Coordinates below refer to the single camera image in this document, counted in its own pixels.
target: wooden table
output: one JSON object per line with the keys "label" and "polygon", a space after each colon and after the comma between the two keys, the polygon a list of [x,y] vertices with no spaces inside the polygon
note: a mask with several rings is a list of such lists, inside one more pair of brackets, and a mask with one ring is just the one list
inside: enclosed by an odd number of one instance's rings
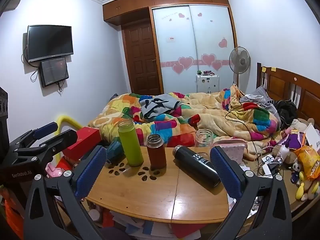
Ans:
{"label": "wooden table", "polygon": [[130,167],[124,159],[118,166],[104,167],[87,199],[128,216],[157,222],[202,224],[225,219],[229,207],[222,183],[212,188],[179,168],[173,148],[166,148],[167,168],[151,171],[147,148],[141,150],[142,166]]}

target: yellow snack bag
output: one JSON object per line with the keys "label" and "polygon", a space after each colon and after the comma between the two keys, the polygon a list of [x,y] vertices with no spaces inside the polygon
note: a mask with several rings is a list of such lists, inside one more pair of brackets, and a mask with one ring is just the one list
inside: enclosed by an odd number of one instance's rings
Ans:
{"label": "yellow snack bag", "polygon": [[303,165],[303,170],[308,180],[318,178],[320,175],[320,156],[310,146],[302,146],[294,151],[298,160]]}

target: metal screw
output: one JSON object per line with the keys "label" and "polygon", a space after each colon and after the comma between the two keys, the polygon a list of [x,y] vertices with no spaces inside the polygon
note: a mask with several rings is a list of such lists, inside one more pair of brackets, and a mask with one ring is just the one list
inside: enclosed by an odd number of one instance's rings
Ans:
{"label": "metal screw", "polygon": [[253,172],[252,171],[246,171],[245,172],[247,177],[253,177]]}
{"label": "metal screw", "polygon": [[39,180],[39,179],[41,179],[41,174],[37,174],[37,175],[35,176],[35,180]]}
{"label": "metal screw", "polygon": [[65,172],[63,173],[63,176],[69,177],[71,174],[72,174],[72,171],[65,171]]}
{"label": "metal screw", "polygon": [[281,181],[282,180],[282,176],[280,174],[277,174],[276,175],[276,179]]}

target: wooden headboard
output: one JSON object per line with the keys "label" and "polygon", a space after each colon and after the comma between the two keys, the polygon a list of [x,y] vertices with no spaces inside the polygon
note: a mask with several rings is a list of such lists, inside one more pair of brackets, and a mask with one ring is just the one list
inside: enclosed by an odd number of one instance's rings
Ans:
{"label": "wooden headboard", "polygon": [[257,63],[257,87],[264,84],[269,97],[273,100],[298,101],[298,117],[315,120],[315,128],[320,127],[320,84],[299,74],[273,67],[263,67]]}

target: colorful comforter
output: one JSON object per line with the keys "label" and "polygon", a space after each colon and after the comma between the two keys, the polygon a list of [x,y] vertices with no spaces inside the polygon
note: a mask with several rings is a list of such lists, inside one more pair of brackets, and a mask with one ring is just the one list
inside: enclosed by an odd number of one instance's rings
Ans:
{"label": "colorful comforter", "polygon": [[196,130],[206,128],[215,134],[214,141],[225,138],[248,141],[248,151],[252,154],[266,146],[266,142],[273,146],[281,139],[276,117],[255,103],[240,103],[236,85],[212,94],[169,94],[182,102],[169,114],[146,120],[139,102],[152,96],[124,94],[111,100],[89,126],[99,128],[102,138],[112,142],[118,137],[118,122],[132,118],[140,145],[146,145],[148,135],[158,133],[167,147],[179,144],[191,147]]}

